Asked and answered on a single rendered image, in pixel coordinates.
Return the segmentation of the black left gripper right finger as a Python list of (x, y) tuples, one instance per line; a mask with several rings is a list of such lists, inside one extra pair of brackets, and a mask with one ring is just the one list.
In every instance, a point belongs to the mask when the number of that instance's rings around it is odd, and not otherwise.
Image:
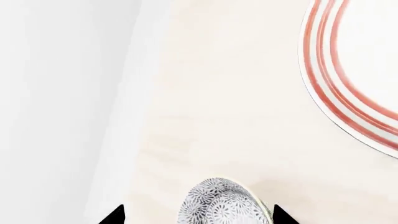
[(274, 205), (272, 219), (274, 224), (300, 224), (279, 205)]

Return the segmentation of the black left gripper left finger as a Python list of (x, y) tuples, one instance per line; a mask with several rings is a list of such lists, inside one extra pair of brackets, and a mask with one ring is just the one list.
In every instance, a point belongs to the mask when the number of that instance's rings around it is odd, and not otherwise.
[(124, 224), (125, 219), (124, 205), (119, 205), (98, 224)]

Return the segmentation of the floral patterned bowl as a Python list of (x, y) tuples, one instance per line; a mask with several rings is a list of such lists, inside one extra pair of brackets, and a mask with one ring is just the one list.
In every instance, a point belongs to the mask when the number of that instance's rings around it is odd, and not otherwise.
[(248, 188), (221, 177), (192, 188), (178, 212), (177, 224), (274, 224), (271, 211)]

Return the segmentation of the white plate with red rings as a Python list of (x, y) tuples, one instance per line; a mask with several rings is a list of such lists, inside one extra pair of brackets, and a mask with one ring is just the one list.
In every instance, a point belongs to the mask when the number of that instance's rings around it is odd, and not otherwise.
[(298, 61), (331, 121), (398, 158), (398, 0), (310, 0)]

